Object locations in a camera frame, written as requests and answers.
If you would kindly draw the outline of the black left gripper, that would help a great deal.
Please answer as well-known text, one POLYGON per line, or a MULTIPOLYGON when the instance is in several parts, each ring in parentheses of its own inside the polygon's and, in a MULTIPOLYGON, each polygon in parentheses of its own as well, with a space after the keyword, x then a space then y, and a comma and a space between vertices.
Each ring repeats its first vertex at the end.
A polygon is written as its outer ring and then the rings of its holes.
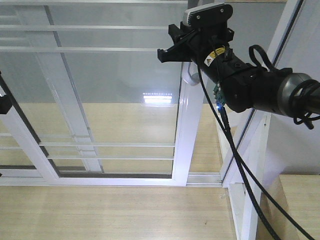
POLYGON ((12 102, 8 95, 0 97, 0 114, 6 115, 12 107, 12 102))

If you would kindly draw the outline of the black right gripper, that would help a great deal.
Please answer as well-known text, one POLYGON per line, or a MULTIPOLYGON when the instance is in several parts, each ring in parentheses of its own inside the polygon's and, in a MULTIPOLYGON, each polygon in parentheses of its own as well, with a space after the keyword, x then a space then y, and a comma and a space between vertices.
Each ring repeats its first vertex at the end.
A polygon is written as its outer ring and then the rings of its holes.
POLYGON ((160 62, 194 62, 218 87, 217 104, 235 112, 254 108, 254 82, 266 69, 254 55, 245 63, 234 54, 229 45, 234 31, 226 23, 196 29, 171 24, 168 34, 173 46, 158 49, 160 62))

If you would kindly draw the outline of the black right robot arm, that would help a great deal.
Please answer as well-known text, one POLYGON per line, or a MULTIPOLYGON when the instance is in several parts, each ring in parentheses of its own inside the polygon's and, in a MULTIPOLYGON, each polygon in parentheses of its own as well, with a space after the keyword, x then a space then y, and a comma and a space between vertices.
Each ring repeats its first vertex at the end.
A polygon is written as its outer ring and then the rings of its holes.
POLYGON ((320 83, 291 68, 275 68, 259 45, 249 48, 253 64, 240 60, 230 48, 234 31, 221 23, 191 29, 174 24, 168 33, 174 45, 159 49, 162 62, 194 62, 216 85, 218 106, 241 113, 254 108, 265 112, 307 119, 320 112, 320 83))

